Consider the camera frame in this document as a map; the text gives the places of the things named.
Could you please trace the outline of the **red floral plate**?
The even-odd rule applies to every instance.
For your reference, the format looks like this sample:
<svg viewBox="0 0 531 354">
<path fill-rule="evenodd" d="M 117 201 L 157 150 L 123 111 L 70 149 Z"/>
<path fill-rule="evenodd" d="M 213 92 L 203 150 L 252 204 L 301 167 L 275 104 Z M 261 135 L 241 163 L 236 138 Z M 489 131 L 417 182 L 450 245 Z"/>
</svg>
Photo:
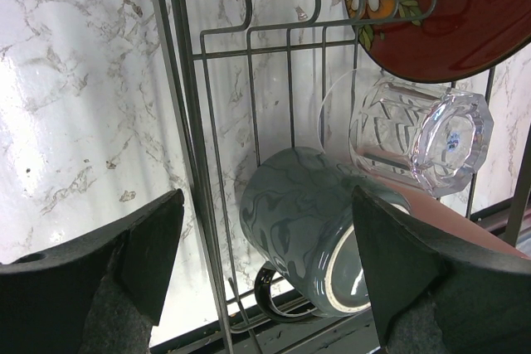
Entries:
<svg viewBox="0 0 531 354">
<path fill-rule="evenodd" d="M 530 0 L 343 0 L 358 42 L 406 80 L 460 80 L 530 43 Z"/>
</svg>

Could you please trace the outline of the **black wire dish rack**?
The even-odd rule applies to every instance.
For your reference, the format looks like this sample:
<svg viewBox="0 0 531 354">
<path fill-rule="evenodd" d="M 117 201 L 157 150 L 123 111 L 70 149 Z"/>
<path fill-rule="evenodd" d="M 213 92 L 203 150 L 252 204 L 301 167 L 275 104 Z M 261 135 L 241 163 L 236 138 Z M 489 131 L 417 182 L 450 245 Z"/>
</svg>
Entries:
<svg viewBox="0 0 531 354">
<path fill-rule="evenodd" d="M 317 113 L 353 69 L 382 70 L 358 42 L 343 0 L 153 0 L 202 252 L 225 353 L 232 336 L 273 322 L 254 281 L 264 257 L 245 238 L 240 199 L 256 169 L 287 148 L 320 149 Z M 487 158 L 462 191 L 437 197 L 485 225 L 529 213 L 530 43 L 469 77 L 441 83 L 485 97 Z"/>
</svg>

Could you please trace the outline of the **clear glass tumbler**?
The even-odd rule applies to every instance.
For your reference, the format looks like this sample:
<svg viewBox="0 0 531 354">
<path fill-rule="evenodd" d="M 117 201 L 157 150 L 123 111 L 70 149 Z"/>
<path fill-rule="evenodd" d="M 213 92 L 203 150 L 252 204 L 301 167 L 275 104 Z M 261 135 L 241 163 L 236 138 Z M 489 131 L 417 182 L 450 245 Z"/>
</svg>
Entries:
<svg viewBox="0 0 531 354">
<path fill-rule="evenodd" d="M 433 197 L 471 183 L 493 129 L 481 94 L 369 69 L 350 70 L 328 88 L 316 123 L 322 151 Z"/>
</svg>

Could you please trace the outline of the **grey ceramic mug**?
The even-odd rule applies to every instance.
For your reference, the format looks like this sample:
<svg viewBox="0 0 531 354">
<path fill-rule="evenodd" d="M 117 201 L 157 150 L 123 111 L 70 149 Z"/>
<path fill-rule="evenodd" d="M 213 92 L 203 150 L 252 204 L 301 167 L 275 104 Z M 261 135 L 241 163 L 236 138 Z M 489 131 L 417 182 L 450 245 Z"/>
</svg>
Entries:
<svg viewBox="0 0 531 354">
<path fill-rule="evenodd" d="M 252 175 L 241 196 L 240 223 L 246 239 L 267 260 L 256 276 L 254 295 L 270 319 L 309 323 L 370 308 L 353 227 L 355 187 L 411 211 L 401 193 L 313 148 L 284 149 Z M 313 309 L 281 312 L 270 293 L 275 274 Z"/>
</svg>

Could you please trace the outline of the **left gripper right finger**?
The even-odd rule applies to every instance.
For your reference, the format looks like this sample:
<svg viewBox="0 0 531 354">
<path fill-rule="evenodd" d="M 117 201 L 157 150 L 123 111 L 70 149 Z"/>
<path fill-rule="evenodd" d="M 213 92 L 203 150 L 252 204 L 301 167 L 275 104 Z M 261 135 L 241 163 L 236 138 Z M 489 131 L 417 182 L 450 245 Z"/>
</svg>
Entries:
<svg viewBox="0 0 531 354">
<path fill-rule="evenodd" d="M 399 211 L 361 187 L 353 226 L 386 353 L 528 353 L 530 261 Z"/>
</svg>

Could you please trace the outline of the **pink plastic cup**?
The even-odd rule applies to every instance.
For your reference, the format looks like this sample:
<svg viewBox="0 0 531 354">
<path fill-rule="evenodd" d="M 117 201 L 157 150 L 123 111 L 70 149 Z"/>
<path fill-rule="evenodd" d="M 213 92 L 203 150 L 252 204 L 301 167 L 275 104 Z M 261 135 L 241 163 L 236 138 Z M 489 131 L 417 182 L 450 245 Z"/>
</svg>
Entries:
<svg viewBox="0 0 531 354">
<path fill-rule="evenodd" d="M 464 218 L 428 194 L 398 185 L 382 177 L 377 177 L 377 180 L 403 195 L 409 203 L 411 214 L 418 220 L 486 249 L 530 260 L 523 252 L 492 235 L 473 221 Z"/>
</svg>

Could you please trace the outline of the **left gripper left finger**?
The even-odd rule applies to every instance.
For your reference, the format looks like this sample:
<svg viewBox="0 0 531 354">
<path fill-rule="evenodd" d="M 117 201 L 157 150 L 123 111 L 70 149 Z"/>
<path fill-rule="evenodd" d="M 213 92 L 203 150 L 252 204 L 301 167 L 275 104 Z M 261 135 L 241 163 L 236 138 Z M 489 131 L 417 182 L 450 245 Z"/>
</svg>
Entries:
<svg viewBox="0 0 531 354">
<path fill-rule="evenodd" d="M 184 195 L 1 267 L 3 353 L 147 353 L 183 228 Z"/>
</svg>

